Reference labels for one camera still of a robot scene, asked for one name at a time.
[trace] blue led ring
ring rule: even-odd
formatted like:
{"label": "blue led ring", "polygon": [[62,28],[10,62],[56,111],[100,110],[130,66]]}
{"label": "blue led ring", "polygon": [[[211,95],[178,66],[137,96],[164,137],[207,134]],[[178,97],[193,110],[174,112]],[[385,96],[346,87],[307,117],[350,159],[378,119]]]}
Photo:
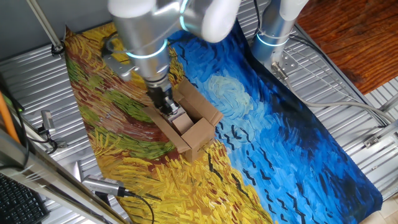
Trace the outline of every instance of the blue led ring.
{"label": "blue led ring", "polygon": [[154,57],[154,56],[160,54],[166,48],[166,46],[167,46],[167,39],[164,40],[163,46],[158,51],[156,51],[153,54],[150,54],[150,55],[134,55],[134,54],[132,54],[130,52],[128,52],[126,54],[127,54],[127,56],[132,57],[132,58],[136,58],[136,59],[147,59],[147,58],[151,58],[151,57]]}
{"label": "blue led ring", "polygon": [[268,44],[267,42],[261,40],[260,36],[257,34],[257,38],[265,45],[271,46],[271,47],[278,47],[278,46],[282,46],[284,44],[286,44],[286,42],[289,40],[287,39],[285,42],[281,43],[281,44]]}
{"label": "blue led ring", "polygon": [[180,8],[180,24],[183,30],[188,31],[187,27],[185,26],[184,23],[184,17],[182,16],[182,14],[184,13],[185,9],[187,8],[187,4],[188,4],[189,0],[184,0],[181,4],[181,8]]}

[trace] keyboard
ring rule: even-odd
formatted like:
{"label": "keyboard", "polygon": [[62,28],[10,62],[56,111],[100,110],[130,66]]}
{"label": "keyboard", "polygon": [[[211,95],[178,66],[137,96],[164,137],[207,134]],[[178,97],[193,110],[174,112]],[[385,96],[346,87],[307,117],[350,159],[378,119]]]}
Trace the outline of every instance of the keyboard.
{"label": "keyboard", "polygon": [[0,223],[36,224],[48,214],[37,192],[0,174]]}

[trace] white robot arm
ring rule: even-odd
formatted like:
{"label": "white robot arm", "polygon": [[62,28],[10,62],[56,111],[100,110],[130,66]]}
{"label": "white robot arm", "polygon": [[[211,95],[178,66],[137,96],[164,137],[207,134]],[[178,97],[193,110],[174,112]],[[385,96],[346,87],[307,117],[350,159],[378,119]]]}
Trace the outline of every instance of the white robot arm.
{"label": "white robot arm", "polygon": [[156,108],[165,115],[177,112],[167,76],[167,37],[184,29],[206,41],[223,40],[231,31],[241,0],[109,0],[112,15],[131,65],[121,65],[112,51],[102,51],[105,62],[125,81],[134,69],[144,80]]}
{"label": "white robot arm", "polygon": [[[272,0],[262,13],[261,28],[252,52],[271,69],[282,55],[295,20],[308,0]],[[164,115],[177,112],[179,105],[173,100],[167,76],[169,53],[167,37],[185,30],[202,39],[216,43],[231,31],[241,0],[108,0],[118,36],[130,58],[130,65],[122,65],[104,45],[104,61],[125,81],[130,71],[139,74],[148,88],[156,108]]]}

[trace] black cable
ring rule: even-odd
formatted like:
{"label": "black cable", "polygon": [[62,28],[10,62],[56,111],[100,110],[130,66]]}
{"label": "black cable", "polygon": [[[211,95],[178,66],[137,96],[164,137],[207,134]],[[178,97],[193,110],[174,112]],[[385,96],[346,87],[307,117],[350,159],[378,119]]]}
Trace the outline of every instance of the black cable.
{"label": "black cable", "polygon": [[132,192],[125,192],[124,195],[125,195],[125,196],[131,196],[131,197],[138,198],[139,200],[142,200],[145,204],[147,204],[147,206],[148,206],[148,208],[149,208],[149,210],[150,210],[150,213],[152,214],[152,224],[154,224],[154,222],[155,222],[154,211],[153,211],[151,205],[149,205],[149,203],[148,203],[145,199],[143,199],[141,196],[136,195],[136,194],[134,194],[134,193],[132,193]]}
{"label": "black cable", "polygon": [[52,145],[52,150],[49,153],[47,153],[48,155],[55,153],[55,151],[58,149],[58,143],[51,138],[50,134],[47,134],[47,139],[45,141],[39,141],[39,140],[32,139],[32,138],[29,138],[29,139],[33,142],[37,142],[37,143],[41,143],[41,144],[50,143]]}
{"label": "black cable", "polygon": [[39,141],[39,140],[32,139],[32,138],[29,138],[29,139],[30,139],[31,141],[33,141],[33,142],[42,143],[42,144],[48,143],[48,142],[50,141],[50,139],[47,139],[46,141]]}
{"label": "black cable", "polygon": [[[7,95],[12,96],[10,91],[4,85],[2,85],[2,83],[0,83],[0,87],[1,87],[1,89],[3,91],[6,92]],[[0,166],[0,170],[8,169],[8,168],[16,168],[16,167],[24,170],[25,167],[26,167],[27,161],[29,159],[29,139],[26,136],[26,129],[25,129],[25,125],[24,125],[24,120],[22,119],[21,113],[19,112],[19,109],[17,107],[18,102],[13,97],[10,97],[9,99],[11,100],[12,107],[14,108],[15,112],[17,113],[19,124],[20,124],[21,130],[22,130],[22,133],[20,133],[20,135],[19,135],[19,141],[26,148],[26,152],[25,152],[25,159],[24,159],[24,163],[23,163],[22,167],[21,166],[14,166],[14,165],[4,165],[4,166]]]}
{"label": "black cable", "polygon": [[254,31],[253,39],[256,37],[257,33],[260,31],[260,25],[261,25],[261,20],[260,20],[260,11],[259,11],[259,5],[257,4],[257,0],[253,0],[254,3],[254,8],[256,9],[256,14],[257,14],[257,28],[256,31]]}
{"label": "black cable", "polygon": [[58,149],[58,143],[56,141],[54,141],[53,139],[50,139],[50,142],[53,144],[53,149],[51,152],[47,153],[48,155],[55,153],[55,151]]}

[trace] painted mat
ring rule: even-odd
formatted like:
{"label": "painted mat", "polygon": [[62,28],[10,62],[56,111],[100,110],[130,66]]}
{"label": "painted mat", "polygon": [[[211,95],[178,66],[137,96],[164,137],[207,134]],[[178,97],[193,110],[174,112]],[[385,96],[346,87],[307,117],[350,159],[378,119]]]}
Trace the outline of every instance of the painted mat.
{"label": "painted mat", "polygon": [[[150,104],[142,79],[125,83],[102,61],[101,41],[114,31],[69,32],[68,72],[103,175],[147,199],[158,223],[359,223],[380,209],[381,194],[253,59],[238,24],[218,44],[169,38],[172,84],[185,75],[224,114],[218,141],[192,164],[141,112]],[[150,223],[145,204],[119,201],[134,222]]]}

